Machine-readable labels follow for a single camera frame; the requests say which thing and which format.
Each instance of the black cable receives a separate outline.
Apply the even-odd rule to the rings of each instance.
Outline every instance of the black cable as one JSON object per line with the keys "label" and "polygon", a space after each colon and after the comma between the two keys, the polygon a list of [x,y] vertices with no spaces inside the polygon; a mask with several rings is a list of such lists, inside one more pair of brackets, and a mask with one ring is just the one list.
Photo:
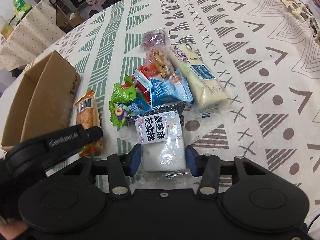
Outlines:
{"label": "black cable", "polygon": [[318,215],[312,220],[312,222],[311,222],[310,225],[308,226],[308,231],[307,231],[307,233],[309,232],[312,224],[317,220],[318,217],[320,217],[320,214],[318,214]]}

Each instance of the white packaging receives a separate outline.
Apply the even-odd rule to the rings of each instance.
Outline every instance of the white packaging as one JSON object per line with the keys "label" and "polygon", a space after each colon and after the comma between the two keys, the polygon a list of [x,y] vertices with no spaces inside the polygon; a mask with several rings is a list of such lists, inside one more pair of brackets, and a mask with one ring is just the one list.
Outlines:
{"label": "white packaging", "polygon": [[212,71],[205,65],[189,44],[166,48],[173,67],[180,69],[188,81],[194,103],[191,115],[215,112],[230,104],[228,96]]}
{"label": "white packaging", "polygon": [[176,111],[137,118],[135,125],[142,144],[144,171],[186,168],[180,118]]}

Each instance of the cardboard box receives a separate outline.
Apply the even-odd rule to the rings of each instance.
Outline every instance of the cardboard box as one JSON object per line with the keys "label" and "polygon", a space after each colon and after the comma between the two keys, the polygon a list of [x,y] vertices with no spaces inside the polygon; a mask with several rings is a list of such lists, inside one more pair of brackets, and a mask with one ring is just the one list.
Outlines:
{"label": "cardboard box", "polygon": [[2,149],[66,128],[80,76],[54,51],[24,74],[5,123]]}
{"label": "cardboard box", "polygon": [[68,17],[68,22],[73,28],[84,22],[79,11],[76,11],[74,15],[75,17],[72,20],[70,20],[70,17]]}

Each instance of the blue packaging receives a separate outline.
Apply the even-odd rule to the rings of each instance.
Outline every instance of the blue packaging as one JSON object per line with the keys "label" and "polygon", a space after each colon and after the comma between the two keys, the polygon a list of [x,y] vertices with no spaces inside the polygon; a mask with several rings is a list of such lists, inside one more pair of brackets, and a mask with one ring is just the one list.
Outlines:
{"label": "blue packaging", "polygon": [[164,82],[151,78],[150,90],[152,107],[170,103],[177,99],[186,102],[193,101],[188,83],[179,69]]}
{"label": "blue packaging", "polygon": [[139,94],[137,94],[136,99],[128,105],[128,108],[132,112],[131,115],[140,114],[151,109],[148,103]]}

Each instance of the table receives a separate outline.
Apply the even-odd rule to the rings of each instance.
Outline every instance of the table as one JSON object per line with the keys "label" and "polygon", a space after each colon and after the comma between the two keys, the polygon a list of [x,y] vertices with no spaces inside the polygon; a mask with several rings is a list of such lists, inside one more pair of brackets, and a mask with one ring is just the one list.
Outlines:
{"label": "table", "polygon": [[56,10],[41,0],[21,20],[0,49],[0,69],[30,63],[65,33],[56,25]]}
{"label": "table", "polygon": [[[222,160],[245,156],[304,190],[311,208],[319,205],[320,47],[279,0],[123,0],[59,39],[27,68],[57,50],[82,76],[77,98],[96,91],[102,158],[127,153],[138,138],[134,126],[119,129],[109,121],[113,84],[143,63],[141,35],[162,27],[171,30],[171,44],[191,44],[232,101],[231,111],[206,118],[186,109],[185,145]],[[183,172],[163,180],[138,174],[130,187],[196,189],[199,181]],[[219,191],[231,185],[229,176],[221,177]],[[98,176],[97,186],[108,191],[107,177]]]}

